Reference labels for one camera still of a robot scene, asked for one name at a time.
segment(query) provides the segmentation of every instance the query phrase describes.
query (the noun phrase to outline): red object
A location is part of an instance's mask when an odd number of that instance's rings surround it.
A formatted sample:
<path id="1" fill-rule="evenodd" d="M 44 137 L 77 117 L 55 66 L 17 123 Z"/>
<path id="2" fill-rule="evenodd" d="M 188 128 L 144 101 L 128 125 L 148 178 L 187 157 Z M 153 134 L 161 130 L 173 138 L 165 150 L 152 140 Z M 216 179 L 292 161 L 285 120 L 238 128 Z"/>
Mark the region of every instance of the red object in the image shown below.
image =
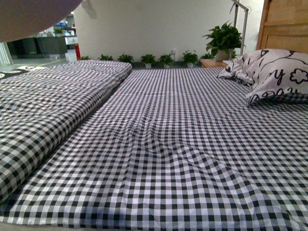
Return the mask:
<path id="1" fill-rule="evenodd" d="M 75 45 L 75 51 L 76 51 L 76 57 L 77 57 L 77 60 L 81 58 L 80 56 L 80 51 L 79 51 L 79 45 Z"/>

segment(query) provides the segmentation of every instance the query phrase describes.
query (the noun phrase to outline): wooden headboard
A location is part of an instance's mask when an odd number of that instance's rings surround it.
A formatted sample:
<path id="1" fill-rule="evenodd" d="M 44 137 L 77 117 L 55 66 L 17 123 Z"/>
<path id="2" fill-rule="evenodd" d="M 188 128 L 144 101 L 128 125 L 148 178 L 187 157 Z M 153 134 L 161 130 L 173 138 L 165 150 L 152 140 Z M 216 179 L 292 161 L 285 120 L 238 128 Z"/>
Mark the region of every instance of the wooden headboard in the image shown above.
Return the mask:
<path id="1" fill-rule="evenodd" d="M 265 0 L 257 50 L 308 53 L 308 0 Z"/>

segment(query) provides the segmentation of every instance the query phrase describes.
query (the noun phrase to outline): wooden nightstand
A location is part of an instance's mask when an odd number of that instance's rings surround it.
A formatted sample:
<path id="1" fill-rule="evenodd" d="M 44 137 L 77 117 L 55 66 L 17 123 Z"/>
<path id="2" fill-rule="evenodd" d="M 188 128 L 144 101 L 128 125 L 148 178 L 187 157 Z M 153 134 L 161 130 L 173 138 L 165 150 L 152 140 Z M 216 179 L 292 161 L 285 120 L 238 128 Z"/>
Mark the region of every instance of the wooden nightstand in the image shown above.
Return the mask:
<path id="1" fill-rule="evenodd" d="M 213 67 L 225 67 L 227 64 L 221 61 L 216 61 L 215 59 L 202 59 L 202 68 L 213 68 Z"/>

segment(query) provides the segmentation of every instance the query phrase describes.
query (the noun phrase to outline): floor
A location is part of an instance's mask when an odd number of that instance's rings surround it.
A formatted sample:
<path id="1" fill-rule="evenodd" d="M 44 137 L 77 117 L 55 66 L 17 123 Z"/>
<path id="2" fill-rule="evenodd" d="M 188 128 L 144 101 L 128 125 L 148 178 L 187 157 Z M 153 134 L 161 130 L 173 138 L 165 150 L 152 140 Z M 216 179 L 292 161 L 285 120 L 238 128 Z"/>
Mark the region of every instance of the floor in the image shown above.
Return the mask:
<path id="1" fill-rule="evenodd" d="M 43 66 L 51 67 L 60 64 L 67 64 L 76 61 L 75 49 L 67 50 L 65 58 L 47 58 L 47 59 L 13 59 L 13 65 L 0 65 L 0 71 L 10 71 L 20 66 Z"/>

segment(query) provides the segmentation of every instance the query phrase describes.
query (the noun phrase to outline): checkered blanket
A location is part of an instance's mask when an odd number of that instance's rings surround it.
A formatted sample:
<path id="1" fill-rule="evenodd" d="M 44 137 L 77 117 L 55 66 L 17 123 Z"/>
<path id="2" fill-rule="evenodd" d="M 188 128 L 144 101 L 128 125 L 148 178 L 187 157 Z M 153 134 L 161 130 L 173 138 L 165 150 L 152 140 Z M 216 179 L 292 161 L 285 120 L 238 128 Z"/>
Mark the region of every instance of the checkered blanket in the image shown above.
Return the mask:
<path id="1" fill-rule="evenodd" d="M 130 64 L 80 61 L 0 80 L 0 201 L 128 75 Z"/>
<path id="2" fill-rule="evenodd" d="M 132 71 L 0 206 L 0 221 L 305 230 L 308 105 L 246 107 L 218 69 Z"/>

